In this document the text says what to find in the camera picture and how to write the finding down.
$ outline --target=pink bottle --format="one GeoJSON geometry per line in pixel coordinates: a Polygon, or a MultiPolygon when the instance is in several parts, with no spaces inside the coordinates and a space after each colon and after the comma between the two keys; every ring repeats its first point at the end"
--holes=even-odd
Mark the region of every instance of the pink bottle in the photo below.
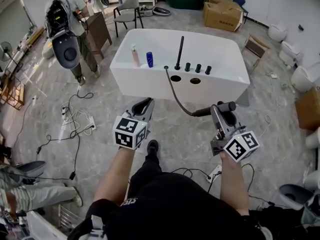
{"type": "Polygon", "coordinates": [[[138,56],[138,52],[135,44],[131,46],[131,51],[132,51],[132,58],[133,58],[134,65],[136,68],[139,68],[140,61],[139,61],[139,56],[138,56]]]}

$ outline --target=black knob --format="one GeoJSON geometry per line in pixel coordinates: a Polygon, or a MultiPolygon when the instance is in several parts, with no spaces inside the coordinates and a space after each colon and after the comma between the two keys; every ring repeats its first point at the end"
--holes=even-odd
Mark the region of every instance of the black knob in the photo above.
{"type": "Polygon", "coordinates": [[[190,71],[190,66],[191,66],[191,64],[189,63],[189,62],[187,62],[186,64],[185,64],[185,71],[186,72],[189,72],[190,71]]]}
{"type": "Polygon", "coordinates": [[[200,70],[201,70],[201,64],[196,65],[195,72],[200,73],[200,70]]]}
{"type": "Polygon", "coordinates": [[[206,74],[206,75],[210,75],[211,69],[212,69],[212,67],[211,67],[211,66],[208,66],[208,67],[206,68],[205,74],[206,74]]]}

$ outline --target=tile floor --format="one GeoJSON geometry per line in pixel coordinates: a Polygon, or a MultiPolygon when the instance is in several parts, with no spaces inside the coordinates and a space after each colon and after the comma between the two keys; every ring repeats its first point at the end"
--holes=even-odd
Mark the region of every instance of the tile floor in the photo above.
{"type": "MultiPolygon", "coordinates": [[[[304,171],[310,162],[315,160],[312,150],[305,147],[306,132],[299,129],[294,101],[298,97],[291,90],[281,90],[281,83],[289,83],[291,70],[287,70],[279,59],[280,44],[268,38],[267,29],[250,20],[242,25],[236,33],[204,26],[201,11],[180,10],[169,8],[161,2],[158,6],[168,8],[170,16],[152,16],[143,18],[145,28],[172,29],[215,35],[234,40],[240,48],[245,44],[249,34],[256,36],[271,47],[267,55],[260,62],[254,73],[250,76],[251,85],[248,88],[250,107],[236,109],[238,120],[247,125],[258,136],[261,147],[243,164],[251,163],[255,175],[250,194],[283,205],[279,200],[277,189],[282,184],[301,184],[304,171]],[[275,72],[278,79],[270,80],[265,72],[275,72]],[[268,124],[265,116],[269,115],[271,123],[268,124]]],[[[122,113],[123,108],[134,99],[123,96],[109,69],[109,65],[125,37],[127,31],[119,24],[119,38],[116,38],[112,19],[108,19],[107,26],[111,32],[113,45],[107,42],[104,47],[105,58],[97,61],[101,66],[101,77],[95,79],[87,65],[82,61],[83,74],[87,78],[79,95],[88,92],[94,93],[92,99],[71,100],[74,109],[87,109],[94,117],[97,130],[92,135],[81,134],[80,149],[76,163],[76,178],[73,181],[64,181],[70,186],[76,186],[84,200],[84,206],[77,209],[70,204],[69,208],[80,216],[84,216],[90,206],[95,188],[99,179],[110,165],[117,152],[113,145],[112,126],[116,115],[122,113]]],[[[134,28],[133,23],[128,24],[129,30],[134,28]]],[[[26,83],[26,103],[21,111],[5,105],[1,107],[1,132],[7,138],[7,145],[13,146],[19,133],[24,112],[36,96],[35,105],[31,104],[25,113],[24,127],[14,146],[14,161],[29,162],[36,159],[37,148],[47,142],[46,136],[53,139],[66,138],[70,134],[67,126],[62,129],[60,107],[69,98],[77,93],[78,83],[71,72],[63,69],[55,58],[42,59],[41,51],[44,39],[40,40],[25,59],[24,71],[18,77],[26,83]]],[[[190,110],[201,108],[197,104],[186,104],[190,110]]],[[[192,118],[184,114],[174,101],[155,101],[151,122],[149,140],[155,138],[161,145],[160,164],[163,171],[171,172],[186,167],[201,169],[208,174],[220,163],[219,157],[213,157],[210,150],[210,140],[214,137],[215,128],[211,118],[192,118]]],[[[87,125],[85,115],[79,117],[81,127],[87,125]]],[[[146,144],[136,152],[131,174],[134,174],[142,165],[146,155],[146,144]]],[[[65,140],[51,142],[44,146],[38,156],[39,160],[47,162],[44,177],[68,178],[74,169],[75,154],[78,141],[65,140]]],[[[244,169],[246,183],[249,185],[252,169],[244,169]]],[[[193,173],[193,180],[207,189],[209,183],[200,172],[193,173]]],[[[210,191],[219,196],[220,178],[218,178],[210,191]]],[[[251,198],[250,207],[257,208],[263,201],[251,198]]]]}

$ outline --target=sneaker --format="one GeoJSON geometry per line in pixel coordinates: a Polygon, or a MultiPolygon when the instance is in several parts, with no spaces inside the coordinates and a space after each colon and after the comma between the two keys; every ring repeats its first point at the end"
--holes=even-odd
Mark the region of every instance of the sneaker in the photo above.
{"type": "Polygon", "coordinates": [[[94,73],[94,77],[95,78],[99,78],[100,77],[100,66],[98,65],[96,67],[96,72],[93,72],[94,73]]]}
{"type": "Polygon", "coordinates": [[[74,199],[72,199],[72,201],[75,202],[76,206],[82,207],[84,205],[84,202],[82,201],[82,198],[79,195],[79,192],[77,191],[77,189],[74,186],[72,188],[76,191],[76,196],[74,199]]]}
{"type": "Polygon", "coordinates": [[[85,79],[85,77],[84,77],[84,76],[81,76],[81,79],[80,79],[79,85],[80,85],[80,86],[83,86],[85,83],[86,83],[86,79],[85,79]]]}
{"type": "Polygon", "coordinates": [[[159,143],[155,139],[150,140],[148,147],[146,148],[146,151],[148,152],[148,155],[151,154],[151,152],[154,152],[155,155],[157,155],[159,150],[159,143]]]}

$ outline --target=gray chair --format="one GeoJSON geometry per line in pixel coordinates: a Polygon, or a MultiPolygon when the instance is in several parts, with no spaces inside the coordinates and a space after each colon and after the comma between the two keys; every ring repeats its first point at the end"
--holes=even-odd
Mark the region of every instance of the gray chair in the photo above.
{"type": "Polygon", "coordinates": [[[134,27],[137,28],[137,13],[141,22],[141,26],[144,29],[144,24],[142,23],[140,11],[139,11],[139,1],[138,0],[125,0],[125,2],[121,5],[119,5],[117,8],[113,10],[113,16],[114,16],[114,24],[115,24],[115,32],[116,37],[118,38],[118,23],[123,23],[125,29],[127,28],[126,22],[134,22],[134,27]],[[126,10],[126,9],[134,9],[134,13],[125,13],[120,14],[120,11],[126,10]]]}

